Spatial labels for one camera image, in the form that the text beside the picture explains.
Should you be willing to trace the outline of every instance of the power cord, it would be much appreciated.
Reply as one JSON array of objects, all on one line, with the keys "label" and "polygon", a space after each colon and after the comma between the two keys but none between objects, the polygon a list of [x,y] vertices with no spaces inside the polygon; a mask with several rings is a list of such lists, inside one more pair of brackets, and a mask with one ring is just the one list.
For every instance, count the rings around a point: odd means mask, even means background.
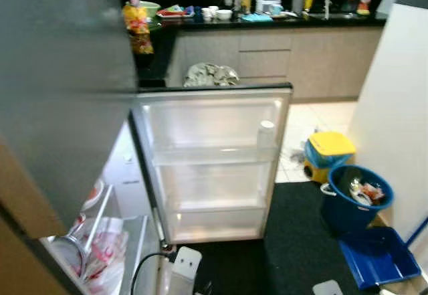
[{"label": "power cord", "polygon": [[132,282],[131,282],[131,294],[130,294],[130,295],[134,295],[134,287],[135,287],[136,279],[138,278],[138,273],[139,273],[139,271],[140,271],[140,269],[141,269],[141,266],[143,265],[143,263],[144,263],[147,259],[149,259],[150,257],[153,257],[153,256],[164,256],[164,257],[168,258],[170,262],[174,262],[174,261],[175,261],[175,258],[176,258],[176,255],[177,255],[176,253],[151,253],[151,254],[149,254],[149,255],[145,256],[145,257],[140,261],[140,263],[138,264],[138,266],[137,266],[137,268],[136,268],[136,270],[135,270],[134,276],[132,277]]}]

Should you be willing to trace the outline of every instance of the tile floor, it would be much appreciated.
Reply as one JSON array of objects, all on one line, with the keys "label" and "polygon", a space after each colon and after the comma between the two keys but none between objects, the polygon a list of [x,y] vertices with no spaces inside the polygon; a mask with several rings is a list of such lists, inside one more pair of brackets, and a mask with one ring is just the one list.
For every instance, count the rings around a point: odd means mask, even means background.
[{"label": "tile floor", "polygon": [[316,128],[346,134],[355,106],[356,102],[292,104],[288,112],[276,182],[308,181],[302,163],[292,158],[292,155]]}]

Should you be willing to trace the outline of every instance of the dustpan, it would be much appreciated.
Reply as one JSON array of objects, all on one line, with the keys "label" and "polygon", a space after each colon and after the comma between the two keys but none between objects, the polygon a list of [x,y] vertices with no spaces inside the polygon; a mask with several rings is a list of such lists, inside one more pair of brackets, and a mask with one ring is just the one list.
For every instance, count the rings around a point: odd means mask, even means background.
[{"label": "dustpan", "polygon": [[364,290],[421,275],[409,246],[427,224],[428,217],[407,242],[390,227],[376,227],[340,236],[340,248],[358,288]]}]

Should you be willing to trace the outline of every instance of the black mat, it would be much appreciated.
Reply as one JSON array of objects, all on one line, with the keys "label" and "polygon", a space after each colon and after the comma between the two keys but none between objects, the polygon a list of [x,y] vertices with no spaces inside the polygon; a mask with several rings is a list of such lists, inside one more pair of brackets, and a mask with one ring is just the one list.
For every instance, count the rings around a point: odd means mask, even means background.
[{"label": "black mat", "polygon": [[313,294],[336,280],[344,295],[361,292],[320,217],[322,194],[314,183],[276,185],[263,240],[196,243],[202,253],[195,290],[211,282],[212,295]]}]

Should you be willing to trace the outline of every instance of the black countertop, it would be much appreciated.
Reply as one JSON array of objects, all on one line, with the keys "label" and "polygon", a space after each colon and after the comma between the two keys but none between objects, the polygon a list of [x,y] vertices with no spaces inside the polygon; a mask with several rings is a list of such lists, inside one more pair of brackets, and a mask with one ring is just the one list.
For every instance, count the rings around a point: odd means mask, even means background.
[{"label": "black countertop", "polygon": [[135,55],[140,91],[144,88],[165,86],[165,75],[180,31],[207,31],[212,29],[295,29],[305,27],[382,27],[385,19],[374,17],[358,19],[316,19],[312,17],[281,19],[269,22],[203,21],[201,17],[192,19],[159,20],[150,25],[150,38],[154,47],[153,55]]}]

